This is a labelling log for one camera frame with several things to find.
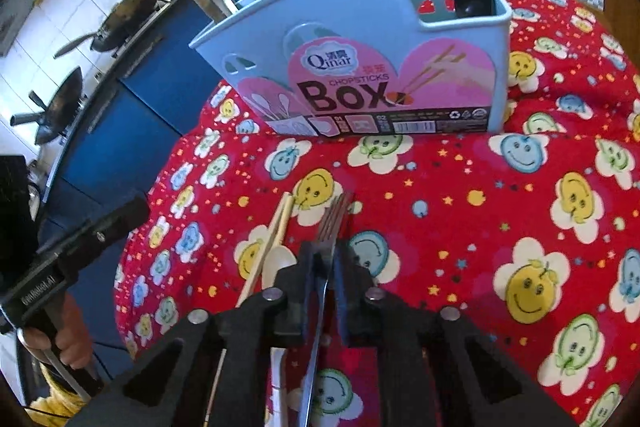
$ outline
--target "yellow cloth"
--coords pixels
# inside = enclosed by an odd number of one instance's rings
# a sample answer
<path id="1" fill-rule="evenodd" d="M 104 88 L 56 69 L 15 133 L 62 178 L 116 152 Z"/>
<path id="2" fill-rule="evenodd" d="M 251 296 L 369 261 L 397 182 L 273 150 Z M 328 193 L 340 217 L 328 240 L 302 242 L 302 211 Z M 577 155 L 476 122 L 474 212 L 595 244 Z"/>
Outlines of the yellow cloth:
<path id="1" fill-rule="evenodd" d="M 59 414 L 60 416 L 67 417 L 72 417 L 81 410 L 82 406 L 84 406 L 84 402 L 80 397 L 77 394 L 70 393 L 69 391 L 62 389 L 58 384 L 56 384 L 44 364 L 40 364 L 40 368 L 45 380 L 47 380 L 47 384 L 49 384 L 50 395 L 46 398 L 34 400 L 31 402 L 30 407 L 43 412 Z M 40 414 L 28 409 L 27 414 L 34 422 L 39 423 L 40 425 L 46 425 L 47 427 L 63 427 L 66 424 L 66 419 Z"/>

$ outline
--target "red tablecloth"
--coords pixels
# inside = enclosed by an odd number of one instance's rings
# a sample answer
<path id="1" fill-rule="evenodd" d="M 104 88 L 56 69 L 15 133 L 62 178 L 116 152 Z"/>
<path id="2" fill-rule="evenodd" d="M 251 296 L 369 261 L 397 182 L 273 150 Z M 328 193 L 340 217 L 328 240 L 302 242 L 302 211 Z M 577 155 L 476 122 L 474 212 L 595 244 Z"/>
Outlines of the red tablecloth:
<path id="1" fill-rule="evenodd" d="M 235 305 L 284 190 L 293 252 L 352 190 L 351 244 L 383 288 L 459 307 L 578 423 L 604 423 L 640 368 L 640 76 L 575 0 L 508 1 L 505 134 L 285 138 L 221 85 L 118 267 L 132 354 L 191 309 Z M 330 324 L 323 346 L 314 427 L 376 425 L 372 350 L 340 349 Z M 287 359 L 292 415 L 307 355 Z"/>

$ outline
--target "cabinet door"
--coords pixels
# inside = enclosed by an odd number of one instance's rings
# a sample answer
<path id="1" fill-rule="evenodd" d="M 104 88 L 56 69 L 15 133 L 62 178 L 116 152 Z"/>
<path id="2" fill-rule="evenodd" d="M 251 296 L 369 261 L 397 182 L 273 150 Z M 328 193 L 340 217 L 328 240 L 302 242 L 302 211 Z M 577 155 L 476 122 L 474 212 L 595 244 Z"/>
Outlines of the cabinet door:
<path id="1" fill-rule="evenodd" d="M 131 190 L 151 188 L 179 137 L 113 82 L 82 115 L 57 175 L 97 203 L 113 204 Z"/>
<path id="2" fill-rule="evenodd" d="M 129 52 L 132 60 L 146 54 L 121 81 L 142 102 L 180 134 L 198 123 L 202 106 L 222 79 L 189 47 L 210 19 L 193 0 L 177 0 L 164 20 Z"/>

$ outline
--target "frying pan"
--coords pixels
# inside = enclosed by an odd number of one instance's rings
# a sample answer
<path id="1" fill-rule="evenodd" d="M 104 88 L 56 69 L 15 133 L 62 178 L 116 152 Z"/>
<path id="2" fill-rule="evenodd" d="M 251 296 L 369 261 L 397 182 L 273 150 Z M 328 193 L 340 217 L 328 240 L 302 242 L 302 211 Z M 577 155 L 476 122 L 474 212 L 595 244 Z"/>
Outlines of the frying pan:
<path id="1" fill-rule="evenodd" d="M 138 31 L 140 25 L 151 15 L 157 0 L 122 0 L 105 19 L 96 32 L 87 33 L 62 46 L 54 58 L 62 57 L 77 48 L 85 40 L 93 38 L 91 49 L 108 52 L 119 48 L 124 41 Z"/>
<path id="2" fill-rule="evenodd" d="M 35 144 L 48 143 L 74 121 L 81 95 L 82 71 L 78 67 L 69 73 L 64 82 L 60 84 L 48 106 L 33 91 L 29 93 L 31 101 L 40 106 L 43 111 L 14 114 L 9 124 L 13 127 L 23 123 L 38 122 Z"/>

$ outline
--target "barcode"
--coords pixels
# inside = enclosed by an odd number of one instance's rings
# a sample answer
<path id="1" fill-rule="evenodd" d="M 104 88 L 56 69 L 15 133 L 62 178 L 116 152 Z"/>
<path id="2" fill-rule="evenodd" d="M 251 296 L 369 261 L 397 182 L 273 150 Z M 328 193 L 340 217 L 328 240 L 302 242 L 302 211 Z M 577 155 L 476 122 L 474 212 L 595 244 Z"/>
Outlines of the barcode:
<path id="1" fill-rule="evenodd" d="M 394 132 L 397 134 L 406 132 L 436 132 L 436 123 L 433 120 L 419 122 L 394 122 Z"/>

